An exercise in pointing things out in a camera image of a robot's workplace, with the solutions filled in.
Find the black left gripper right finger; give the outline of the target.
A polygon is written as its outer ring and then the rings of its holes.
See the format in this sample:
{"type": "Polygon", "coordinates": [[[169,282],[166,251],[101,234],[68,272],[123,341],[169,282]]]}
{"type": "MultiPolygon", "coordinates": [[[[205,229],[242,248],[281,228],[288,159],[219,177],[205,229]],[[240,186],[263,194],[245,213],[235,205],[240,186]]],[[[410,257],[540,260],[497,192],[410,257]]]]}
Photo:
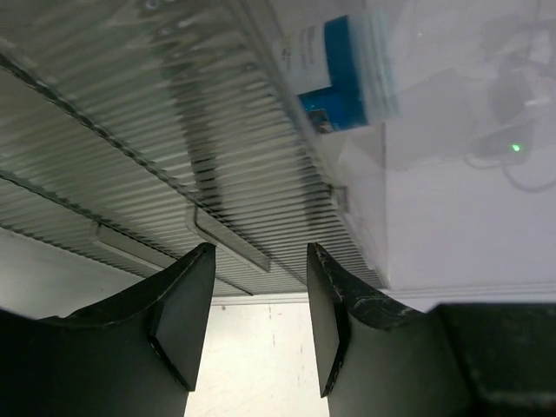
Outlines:
{"type": "Polygon", "coordinates": [[[448,303],[427,312],[307,247],[321,397],[333,416],[552,416],[555,306],[448,303]]]}

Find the clear plastic drawer organizer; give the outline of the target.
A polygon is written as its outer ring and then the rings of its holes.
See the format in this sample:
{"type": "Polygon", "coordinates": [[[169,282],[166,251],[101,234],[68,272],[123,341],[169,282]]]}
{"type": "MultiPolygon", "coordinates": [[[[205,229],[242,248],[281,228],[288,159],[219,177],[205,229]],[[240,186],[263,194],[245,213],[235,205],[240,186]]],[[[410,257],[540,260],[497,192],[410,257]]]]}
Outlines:
{"type": "Polygon", "coordinates": [[[305,289],[305,251],[400,298],[555,295],[552,1],[4,1],[1,228],[216,293],[305,289]],[[273,44],[387,18],[400,114],[320,135],[273,44]]]}

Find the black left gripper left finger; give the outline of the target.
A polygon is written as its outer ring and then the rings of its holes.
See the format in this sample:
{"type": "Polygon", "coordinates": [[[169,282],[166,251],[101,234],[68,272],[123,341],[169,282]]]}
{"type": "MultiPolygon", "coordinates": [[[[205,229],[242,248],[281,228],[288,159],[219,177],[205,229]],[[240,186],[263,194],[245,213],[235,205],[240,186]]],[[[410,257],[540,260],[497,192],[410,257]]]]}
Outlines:
{"type": "Polygon", "coordinates": [[[67,317],[1,313],[4,416],[182,416],[215,285],[203,243],[67,317]]]}

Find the blue white round tape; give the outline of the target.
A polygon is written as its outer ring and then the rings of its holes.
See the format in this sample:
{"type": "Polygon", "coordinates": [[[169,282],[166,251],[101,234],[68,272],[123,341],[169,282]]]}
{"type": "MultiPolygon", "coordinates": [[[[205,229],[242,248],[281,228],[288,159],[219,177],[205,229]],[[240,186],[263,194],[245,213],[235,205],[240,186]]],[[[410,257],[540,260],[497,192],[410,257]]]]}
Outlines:
{"type": "Polygon", "coordinates": [[[387,18],[364,9],[284,36],[273,53],[320,135],[384,122],[400,114],[387,18]]]}

